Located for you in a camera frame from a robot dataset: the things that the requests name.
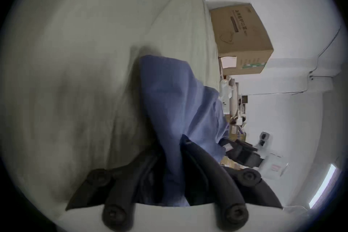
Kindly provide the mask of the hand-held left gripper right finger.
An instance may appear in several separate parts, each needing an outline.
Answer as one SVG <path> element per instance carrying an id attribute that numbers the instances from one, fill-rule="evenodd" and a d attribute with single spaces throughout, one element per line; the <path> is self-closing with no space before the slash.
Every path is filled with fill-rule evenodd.
<path id="1" fill-rule="evenodd" d="M 237 231 L 247 223 L 246 204 L 283 208 L 255 169 L 224 167 L 185 135 L 181 137 L 180 150 L 185 198 L 190 206 L 215 203 L 217 224 L 223 231 Z"/>

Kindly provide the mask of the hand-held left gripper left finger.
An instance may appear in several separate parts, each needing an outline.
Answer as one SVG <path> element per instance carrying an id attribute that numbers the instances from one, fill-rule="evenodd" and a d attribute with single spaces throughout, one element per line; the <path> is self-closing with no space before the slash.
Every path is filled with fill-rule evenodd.
<path id="1" fill-rule="evenodd" d="M 128 231 L 136 203 L 163 205 L 163 175 L 163 150 L 145 150 L 123 167 L 90 171 L 65 210 L 104 205 L 104 225 L 113 231 Z"/>

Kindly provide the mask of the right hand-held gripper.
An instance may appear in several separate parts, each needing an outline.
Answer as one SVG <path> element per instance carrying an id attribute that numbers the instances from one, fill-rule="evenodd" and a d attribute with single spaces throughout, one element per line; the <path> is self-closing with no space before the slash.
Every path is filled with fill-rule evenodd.
<path id="1" fill-rule="evenodd" d="M 272 140 L 273 136 L 263 131 L 257 148 L 238 139 L 231 141 L 227 138 L 222 138 L 219 145 L 225 149 L 225 155 L 229 159 L 249 168 L 259 168 L 263 178 L 277 180 L 285 173 L 289 162 L 278 151 L 272 150 Z"/>

